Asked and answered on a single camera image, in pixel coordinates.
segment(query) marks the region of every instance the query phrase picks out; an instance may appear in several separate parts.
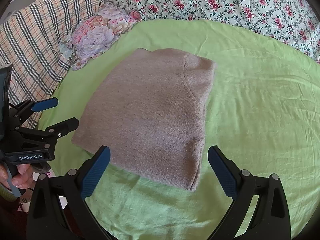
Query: logo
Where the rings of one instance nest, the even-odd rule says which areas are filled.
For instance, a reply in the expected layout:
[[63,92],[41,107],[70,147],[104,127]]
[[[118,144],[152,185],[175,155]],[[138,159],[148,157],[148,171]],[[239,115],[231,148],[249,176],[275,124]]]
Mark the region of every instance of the logo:
[[34,155],[20,155],[19,160],[25,161],[25,160],[38,160],[38,159],[43,159],[42,154],[34,154]]

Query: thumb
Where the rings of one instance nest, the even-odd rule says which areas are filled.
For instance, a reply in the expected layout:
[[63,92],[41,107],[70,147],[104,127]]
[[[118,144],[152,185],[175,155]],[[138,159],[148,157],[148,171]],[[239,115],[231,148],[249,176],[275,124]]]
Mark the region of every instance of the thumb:
[[21,175],[23,175],[23,174],[27,171],[27,169],[29,168],[29,166],[30,166],[30,163],[28,163],[28,164],[19,164],[19,165],[18,165],[18,172],[19,172]]
[[6,168],[0,164],[0,180],[7,180],[8,179],[8,173]]

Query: folded sweater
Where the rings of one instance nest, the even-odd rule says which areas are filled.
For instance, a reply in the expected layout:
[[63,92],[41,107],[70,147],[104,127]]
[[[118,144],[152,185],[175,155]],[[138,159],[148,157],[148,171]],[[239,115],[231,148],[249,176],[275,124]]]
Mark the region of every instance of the folded sweater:
[[177,49],[137,49],[89,100],[72,142],[145,178],[194,191],[215,63]]

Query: blue gripper pad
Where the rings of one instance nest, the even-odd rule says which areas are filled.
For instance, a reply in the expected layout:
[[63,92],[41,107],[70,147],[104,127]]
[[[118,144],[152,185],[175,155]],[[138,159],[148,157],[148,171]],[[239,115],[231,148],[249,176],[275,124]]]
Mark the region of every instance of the blue gripper pad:
[[57,98],[49,98],[46,100],[42,100],[39,102],[36,102],[33,107],[31,108],[34,112],[41,112],[43,110],[47,110],[49,108],[53,108],[58,105],[58,99]]
[[226,164],[213,147],[209,148],[208,161],[216,174],[224,192],[233,200],[237,197],[237,183]]
[[94,164],[89,169],[88,173],[82,180],[81,198],[85,199],[94,192],[101,176],[110,162],[110,149],[105,147],[100,156],[96,159]]

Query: screw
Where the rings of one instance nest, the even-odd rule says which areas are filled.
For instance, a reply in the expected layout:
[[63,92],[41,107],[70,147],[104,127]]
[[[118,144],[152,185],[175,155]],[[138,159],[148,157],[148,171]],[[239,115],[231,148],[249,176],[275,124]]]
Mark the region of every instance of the screw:
[[272,178],[275,179],[275,180],[277,180],[277,179],[279,179],[279,176],[274,173],[274,174],[272,174]]
[[250,175],[250,172],[248,170],[242,170],[241,173],[243,176],[246,176],[246,177]]
[[76,169],[71,169],[70,171],[68,171],[68,174],[69,174],[70,176],[74,176],[74,175],[77,174],[77,170],[76,170]]
[[41,179],[41,180],[45,179],[46,176],[47,176],[47,174],[42,173],[42,174],[39,175],[38,179]]

